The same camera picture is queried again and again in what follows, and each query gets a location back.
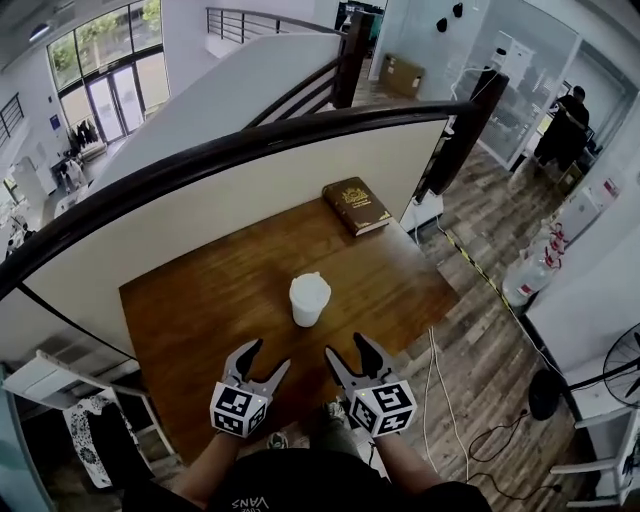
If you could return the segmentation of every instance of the person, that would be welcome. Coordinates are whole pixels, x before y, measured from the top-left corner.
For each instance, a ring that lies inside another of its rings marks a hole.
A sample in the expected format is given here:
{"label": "person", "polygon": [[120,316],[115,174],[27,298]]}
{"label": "person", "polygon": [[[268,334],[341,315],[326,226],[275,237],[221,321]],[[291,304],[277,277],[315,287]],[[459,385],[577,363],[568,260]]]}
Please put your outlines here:
{"label": "person", "polygon": [[558,111],[534,151],[541,166],[555,158],[559,169],[564,172],[580,156],[587,143],[589,127],[585,96],[584,89],[576,86],[572,95],[567,94],[556,102]]}
{"label": "person", "polygon": [[[491,511],[480,491],[444,482],[398,434],[374,439],[389,480],[359,456],[338,402],[326,404],[309,449],[269,449],[236,460],[243,439],[219,432],[172,491],[151,482],[126,489],[122,510]],[[286,438],[272,434],[271,445]]]}

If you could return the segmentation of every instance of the handrail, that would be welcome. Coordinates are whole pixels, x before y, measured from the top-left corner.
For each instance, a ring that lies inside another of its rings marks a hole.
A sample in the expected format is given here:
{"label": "handrail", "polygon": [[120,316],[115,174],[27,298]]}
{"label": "handrail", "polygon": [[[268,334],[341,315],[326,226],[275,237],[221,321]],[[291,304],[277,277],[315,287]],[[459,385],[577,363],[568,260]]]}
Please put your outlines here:
{"label": "handrail", "polygon": [[226,7],[207,7],[207,17],[211,11],[219,11],[222,13],[232,12],[236,14],[242,14],[246,16],[255,16],[259,18],[265,18],[269,20],[279,21],[280,23],[288,23],[289,25],[297,25],[302,28],[306,28],[309,30],[314,30],[315,32],[322,32],[324,34],[337,34],[340,37],[345,37],[343,32],[339,32],[338,30],[334,30],[332,28],[323,27],[322,25],[317,25],[315,23],[310,23],[308,21],[296,20],[294,18],[288,18],[286,16],[280,16],[278,14],[270,14],[266,12],[258,12],[258,11],[246,11],[244,9],[227,9]]}
{"label": "handrail", "polygon": [[249,128],[154,162],[90,195],[16,249],[0,264],[0,300],[86,236],[191,183],[252,160],[321,140],[446,119],[476,109],[471,102],[340,109]]}
{"label": "handrail", "polygon": [[0,109],[0,146],[11,138],[14,128],[24,118],[22,105],[18,99],[18,93],[15,94],[7,104]]}
{"label": "handrail", "polygon": [[318,80],[318,78],[323,77],[324,75],[326,75],[332,69],[337,68],[340,65],[341,61],[342,61],[342,59],[340,57],[338,57],[337,59],[334,59],[331,62],[329,62],[328,64],[322,66],[315,73],[309,75],[302,82],[300,82],[298,85],[296,85],[293,89],[291,89],[290,91],[288,91],[285,94],[283,94],[282,96],[280,96],[280,98],[278,98],[275,102],[273,102],[271,104],[271,106],[269,106],[264,112],[262,112],[262,114],[260,114],[253,121],[251,121],[247,125],[247,128],[252,128],[254,126],[258,126],[265,119],[267,119],[271,114],[273,114],[276,110],[278,110],[280,107],[282,107],[287,101],[289,101],[291,98],[293,98],[296,94],[300,94],[307,87],[309,87],[313,82]]}

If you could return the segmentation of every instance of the shoe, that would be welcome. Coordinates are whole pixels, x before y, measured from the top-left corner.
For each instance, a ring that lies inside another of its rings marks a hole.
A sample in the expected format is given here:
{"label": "shoe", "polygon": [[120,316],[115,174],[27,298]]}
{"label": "shoe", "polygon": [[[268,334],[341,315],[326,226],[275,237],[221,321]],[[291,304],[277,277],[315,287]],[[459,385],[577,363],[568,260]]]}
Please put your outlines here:
{"label": "shoe", "polygon": [[274,432],[269,436],[267,441],[268,450],[284,450],[285,448],[289,448],[289,441],[282,432]]}
{"label": "shoe", "polygon": [[333,402],[326,402],[322,405],[324,412],[329,417],[330,420],[340,420],[344,421],[347,417],[347,413],[342,407],[342,403],[338,398],[336,398]]}

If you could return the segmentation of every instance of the brown book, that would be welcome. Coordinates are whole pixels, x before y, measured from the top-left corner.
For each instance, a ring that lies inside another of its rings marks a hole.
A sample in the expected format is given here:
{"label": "brown book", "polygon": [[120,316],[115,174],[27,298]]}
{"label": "brown book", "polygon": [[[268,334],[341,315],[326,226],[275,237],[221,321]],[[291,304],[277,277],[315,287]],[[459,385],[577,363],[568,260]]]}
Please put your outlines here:
{"label": "brown book", "polygon": [[322,189],[322,196],[349,228],[359,236],[389,224],[391,215],[360,178],[348,178]]}

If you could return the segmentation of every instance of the wooden table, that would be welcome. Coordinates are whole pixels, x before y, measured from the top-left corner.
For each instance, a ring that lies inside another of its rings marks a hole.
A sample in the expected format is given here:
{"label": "wooden table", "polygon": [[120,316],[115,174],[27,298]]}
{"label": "wooden table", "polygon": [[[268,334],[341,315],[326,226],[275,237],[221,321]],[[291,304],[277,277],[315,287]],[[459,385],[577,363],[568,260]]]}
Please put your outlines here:
{"label": "wooden table", "polygon": [[[331,285],[331,300],[318,323],[303,329],[291,317],[289,286],[316,271]],[[265,340],[255,379],[292,359],[266,420],[277,429],[339,393],[326,345],[355,364],[352,335],[360,331],[397,354],[458,300],[397,222],[353,238],[321,199],[185,254],[120,295],[145,382],[186,462],[211,439],[213,388],[227,355],[243,343]]]}

